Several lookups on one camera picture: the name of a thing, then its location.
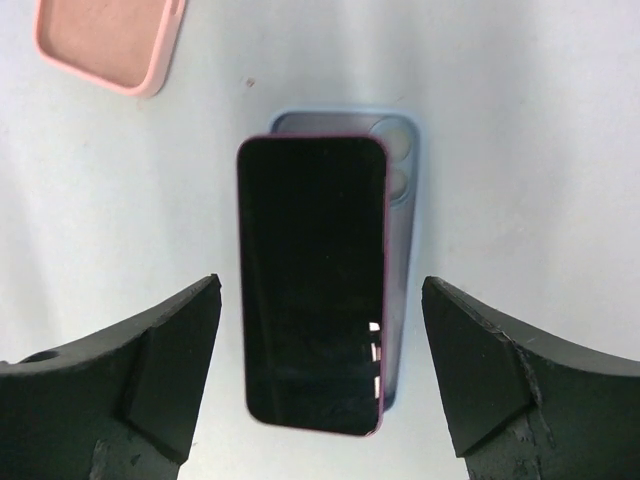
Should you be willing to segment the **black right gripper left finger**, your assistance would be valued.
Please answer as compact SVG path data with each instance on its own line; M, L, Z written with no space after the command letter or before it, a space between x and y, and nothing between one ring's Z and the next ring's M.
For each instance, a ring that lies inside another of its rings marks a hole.
M1 365L5 479L174 479L221 313L209 275L76 341Z

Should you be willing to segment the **purple-edged black phone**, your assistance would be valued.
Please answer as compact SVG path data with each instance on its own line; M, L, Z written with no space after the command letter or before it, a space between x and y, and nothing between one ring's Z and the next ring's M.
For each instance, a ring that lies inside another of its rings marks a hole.
M270 134L237 152L246 406L366 437L383 416L389 158L369 134Z

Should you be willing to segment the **pink phone case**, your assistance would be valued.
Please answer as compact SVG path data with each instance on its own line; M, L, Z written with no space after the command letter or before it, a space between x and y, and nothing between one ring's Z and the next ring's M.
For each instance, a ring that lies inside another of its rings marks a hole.
M38 1L33 38L55 67L116 93L163 87L187 2Z

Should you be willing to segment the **light blue phone case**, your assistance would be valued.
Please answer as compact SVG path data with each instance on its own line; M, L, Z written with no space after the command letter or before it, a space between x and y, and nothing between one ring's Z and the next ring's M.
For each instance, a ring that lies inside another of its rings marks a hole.
M390 167L390 207L385 354L384 408L390 409L398 390L401 349L409 304L416 197L419 191L421 134L407 113L382 107L309 107L283 110L269 124L271 134L355 134L380 139Z

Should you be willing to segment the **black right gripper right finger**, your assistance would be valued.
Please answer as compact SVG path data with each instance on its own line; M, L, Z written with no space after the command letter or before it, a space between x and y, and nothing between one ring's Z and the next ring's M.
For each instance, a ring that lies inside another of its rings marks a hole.
M639 365L434 276L422 311L457 457L473 479L635 479Z

